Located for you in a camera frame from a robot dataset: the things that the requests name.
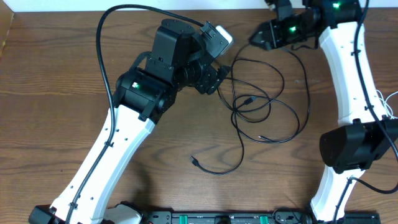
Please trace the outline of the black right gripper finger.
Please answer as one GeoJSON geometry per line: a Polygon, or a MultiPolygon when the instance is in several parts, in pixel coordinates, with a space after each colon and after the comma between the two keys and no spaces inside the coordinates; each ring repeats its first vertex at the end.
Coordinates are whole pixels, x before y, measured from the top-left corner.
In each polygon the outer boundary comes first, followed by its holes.
{"type": "Polygon", "coordinates": [[[266,31],[254,33],[249,38],[249,43],[264,50],[272,50],[274,48],[273,36],[270,32],[266,31]]]}
{"type": "Polygon", "coordinates": [[[273,34],[272,21],[266,21],[258,25],[255,34],[273,34]]]}

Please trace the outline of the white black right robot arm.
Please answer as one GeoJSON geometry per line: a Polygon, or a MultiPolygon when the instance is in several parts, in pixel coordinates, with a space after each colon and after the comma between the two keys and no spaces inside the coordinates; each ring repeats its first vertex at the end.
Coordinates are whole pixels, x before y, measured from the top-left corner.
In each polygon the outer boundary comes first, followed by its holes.
{"type": "Polygon", "coordinates": [[[345,205],[355,184],[387,150],[395,149],[397,120],[378,98],[364,43],[367,7],[355,0],[308,0],[295,14],[290,1],[272,0],[274,20],[250,37],[264,50],[302,45],[315,39],[330,67],[338,103],[338,127],[320,137],[323,176],[304,223],[372,223],[375,215],[347,215],[345,205]]]}

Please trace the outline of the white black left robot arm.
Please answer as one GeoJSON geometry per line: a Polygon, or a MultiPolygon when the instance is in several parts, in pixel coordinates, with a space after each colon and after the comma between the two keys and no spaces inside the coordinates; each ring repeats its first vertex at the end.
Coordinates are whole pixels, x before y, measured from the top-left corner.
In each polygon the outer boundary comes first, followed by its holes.
{"type": "Polygon", "coordinates": [[[130,205],[108,208],[117,182],[179,90],[192,86],[210,95],[219,87],[229,67],[216,69],[212,63],[232,43],[221,26],[206,23],[195,30],[180,20],[163,20],[152,50],[118,78],[113,105],[78,172],[50,205],[33,209],[29,222],[139,223],[142,216],[130,205]]]}

